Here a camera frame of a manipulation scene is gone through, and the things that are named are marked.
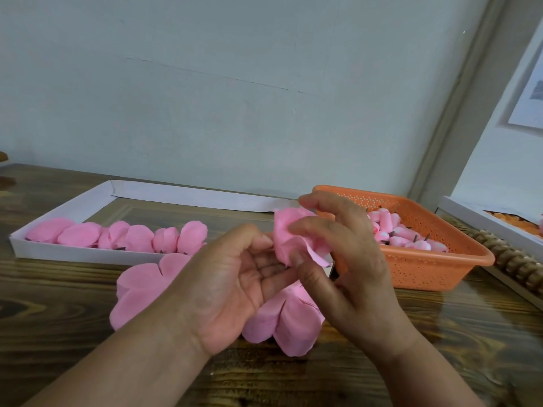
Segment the wood grain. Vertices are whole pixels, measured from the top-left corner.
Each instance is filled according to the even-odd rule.
[[[17,406],[112,334],[125,267],[16,260],[8,235],[112,177],[27,165],[0,168],[0,406]],[[543,313],[480,268],[446,293],[398,290],[423,335],[487,405],[514,405],[512,377],[543,371]],[[238,339],[179,405],[382,406],[383,381],[325,322],[313,350],[289,358],[270,340]]]

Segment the white box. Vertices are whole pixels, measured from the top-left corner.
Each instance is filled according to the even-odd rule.
[[[43,216],[10,234],[9,239],[17,258],[77,261],[79,263],[137,265],[158,263],[164,254],[133,251],[102,250],[99,248],[70,247],[36,243],[24,239],[26,233],[50,218],[70,218],[84,222],[117,198],[154,201],[176,205],[193,205],[247,212],[272,212],[276,208],[299,207],[297,201],[235,192],[204,190],[176,185],[110,180],[72,198]],[[326,267],[329,275],[332,267]]]
[[[514,214],[535,224],[539,223],[540,218],[532,217],[529,214],[524,214],[500,205],[481,205],[459,201],[451,197],[443,197],[439,203],[439,208],[478,230],[488,230],[496,234],[510,243],[511,246],[526,251],[528,254],[533,255],[540,263],[543,263],[542,238],[527,233],[511,224],[507,224],[487,213],[487,211]]]

